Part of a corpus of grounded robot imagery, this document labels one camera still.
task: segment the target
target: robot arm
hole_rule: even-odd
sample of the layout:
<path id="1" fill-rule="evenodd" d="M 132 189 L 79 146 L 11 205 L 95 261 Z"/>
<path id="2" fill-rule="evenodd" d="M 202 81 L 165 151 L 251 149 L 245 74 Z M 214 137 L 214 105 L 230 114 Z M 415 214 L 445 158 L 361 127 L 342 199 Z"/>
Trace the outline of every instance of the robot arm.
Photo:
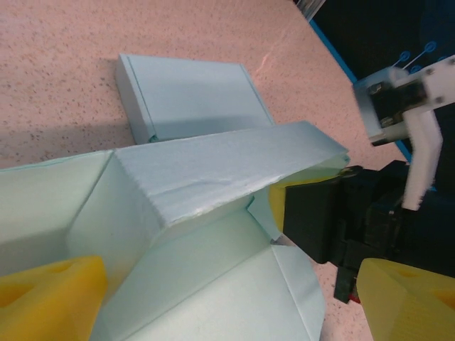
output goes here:
<path id="1" fill-rule="evenodd" d="M 434 110 L 455 102 L 455 56 L 412 75 L 389 67 L 353 88 L 373 145 L 410 138 L 414 155 L 402 206 L 417 211 L 432 186 L 441 151 Z"/>

